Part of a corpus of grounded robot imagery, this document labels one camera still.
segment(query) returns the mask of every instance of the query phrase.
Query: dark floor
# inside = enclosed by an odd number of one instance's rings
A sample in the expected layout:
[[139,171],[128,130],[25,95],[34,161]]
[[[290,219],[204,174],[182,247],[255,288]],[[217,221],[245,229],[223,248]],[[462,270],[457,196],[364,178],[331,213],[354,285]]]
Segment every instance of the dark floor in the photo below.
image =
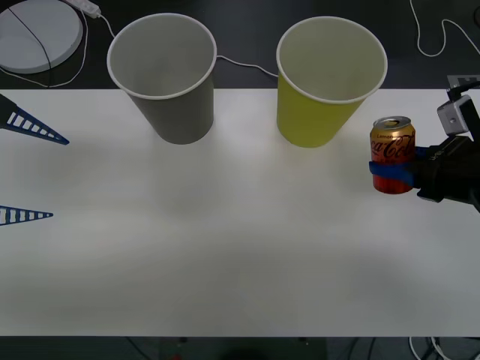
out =
[[[0,12],[20,0],[0,1]],[[128,23],[149,14],[180,13],[204,23],[214,35],[218,53],[238,62],[258,64],[276,72],[275,51],[282,34],[309,17],[335,16],[353,20],[370,29],[382,42],[388,56],[385,89],[446,89],[448,75],[479,73],[479,54],[452,24],[446,24],[447,45],[442,55],[423,56],[416,49],[416,24],[409,0],[94,0],[119,32]],[[478,0],[413,0],[421,23],[421,46],[436,53],[443,43],[442,19],[461,26],[480,44],[480,28],[473,13]],[[107,72],[107,50],[112,41],[101,19],[88,18],[85,67],[62,89],[116,89]],[[79,69],[83,42],[76,52],[52,71],[52,83],[69,80]],[[31,76],[48,83],[49,74]],[[251,68],[219,61],[214,69],[219,89],[276,88],[276,79]],[[0,73],[0,89],[39,89],[38,85]]]
[[[134,337],[0,337],[1,360],[360,360],[367,359],[371,337],[345,338],[178,338]],[[414,339],[423,356],[424,338]],[[462,337],[442,338],[451,359],[473,359],[480,341]],[[414,359],[405,337],[377,338],[371,360]]]

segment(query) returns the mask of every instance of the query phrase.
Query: blue gripper pad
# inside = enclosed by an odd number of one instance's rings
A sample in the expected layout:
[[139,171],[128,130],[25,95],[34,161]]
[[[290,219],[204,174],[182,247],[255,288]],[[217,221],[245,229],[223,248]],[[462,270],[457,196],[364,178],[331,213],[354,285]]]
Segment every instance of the blue gripper pad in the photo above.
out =
[[2,94],[0,94],[0,129],[15,131],[62,145],[69,143],[62,135],[20,109],[12,100]]
[[0,227],[51,218],[51,212],[33,211],[25,208],[11,208],[0,205]]

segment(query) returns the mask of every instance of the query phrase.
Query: round white device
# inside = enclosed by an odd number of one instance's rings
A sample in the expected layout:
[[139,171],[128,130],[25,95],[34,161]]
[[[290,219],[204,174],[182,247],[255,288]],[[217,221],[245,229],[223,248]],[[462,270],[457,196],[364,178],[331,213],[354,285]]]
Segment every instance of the round white device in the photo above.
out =
[[[41,41],[53,67],[80,45],[83,25],[74,9],[59,0],[28,0],[10,7]],[[0,13],[0,67],[18,74],[49,70],[45,52],[7,9]]]

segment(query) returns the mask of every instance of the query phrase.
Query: can lid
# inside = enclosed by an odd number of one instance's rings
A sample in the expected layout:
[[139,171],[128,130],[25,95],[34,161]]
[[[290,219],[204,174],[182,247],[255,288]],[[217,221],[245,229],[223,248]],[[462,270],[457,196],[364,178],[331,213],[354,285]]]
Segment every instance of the can lid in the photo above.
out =
[[387,116],[373,123],[373,128],[380,130],[397,130],[410,125],[412,121],[406,116]]

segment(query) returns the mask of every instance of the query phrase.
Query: soda can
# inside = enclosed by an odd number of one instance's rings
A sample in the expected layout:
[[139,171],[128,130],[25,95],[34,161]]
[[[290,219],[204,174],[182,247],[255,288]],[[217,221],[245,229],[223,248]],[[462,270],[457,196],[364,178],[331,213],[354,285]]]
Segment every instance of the soda can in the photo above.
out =
[[[415,160],[415,128],[405,116],[379,118],[370,132],[372,161],[402,164]],[[412,187],[399,180],[373,176],[373,186],[385,194],[402,194]]]

